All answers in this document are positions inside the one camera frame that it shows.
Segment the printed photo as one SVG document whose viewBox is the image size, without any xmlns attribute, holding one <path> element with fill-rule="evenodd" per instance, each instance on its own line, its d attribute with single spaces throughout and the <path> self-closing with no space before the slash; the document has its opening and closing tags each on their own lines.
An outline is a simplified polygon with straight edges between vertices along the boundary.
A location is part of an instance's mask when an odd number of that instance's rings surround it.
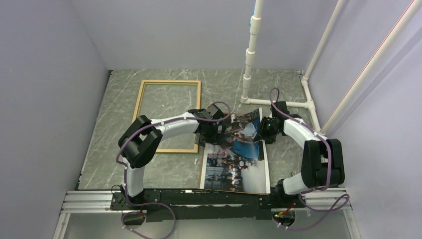
<svg viewBox="0 0 422 239">
<path fill-rule="evenodd" d="M 199 188 L 265 195 L 270 193 L 266 144 L 255 140 L 262 109 L 232 114 L 220 122 L 222 143 L 204 146 Z"/>
</svg>

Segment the wooden picture frame green inlay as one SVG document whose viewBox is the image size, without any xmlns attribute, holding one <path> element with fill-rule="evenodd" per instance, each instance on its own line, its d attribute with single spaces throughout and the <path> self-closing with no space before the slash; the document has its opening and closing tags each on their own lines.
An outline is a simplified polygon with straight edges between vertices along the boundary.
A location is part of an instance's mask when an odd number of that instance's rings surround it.
<svg viewBox="0 0 422 239">
<path fill-rule="evenodd" d="M 133 119 L 145 115 L 149 119 L 179 116 L 201 107 L 199 80 L 142 80 Z M 193 134 L 179 135 L 160 143 L 157 153 L 196 154 Z"/>
</svg>

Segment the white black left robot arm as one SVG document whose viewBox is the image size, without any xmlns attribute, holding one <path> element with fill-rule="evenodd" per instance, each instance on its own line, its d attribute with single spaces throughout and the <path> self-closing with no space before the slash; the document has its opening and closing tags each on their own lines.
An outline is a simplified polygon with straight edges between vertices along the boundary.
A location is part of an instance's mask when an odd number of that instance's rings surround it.
<svg viewBox="0 0 422 239">
<path fill-rule="evenodd" d="M 145 167 L 155 156 L 161 142 L 194 134 L 196 145 L 222 144 L 225 132 L 222 122 L 229 116 L 212 104 L 206 109 L 191 109 L 165 119 L 149 119 L 145 115 L 137 117 L 118 140 L 116 162 L 124 166 L 123 202 L 130 209 L 137 209 L 144 203 Z"/>
</svg>

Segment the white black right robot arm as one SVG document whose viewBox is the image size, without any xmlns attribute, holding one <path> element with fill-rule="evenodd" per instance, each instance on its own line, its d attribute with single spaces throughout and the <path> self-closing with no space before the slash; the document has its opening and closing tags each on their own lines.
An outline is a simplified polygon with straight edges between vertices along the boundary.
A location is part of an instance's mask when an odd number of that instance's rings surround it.
<svg viewBox="0 0 422 239">
<path fill-rule="evenodd" d="M 341 142 L 326 138 L 301 117 L 290 114 L 285 101 L 271 103 L 271 116 L 262 118 L 254 139 L 271 144 L 279 134 L 292 138 L 303 153 L 300 172 L 280 180 L 276 185 L 274 200 L 277 205 L 285 207 L 293 201 L 294 195 L 344 183 Z"/>
</svg>

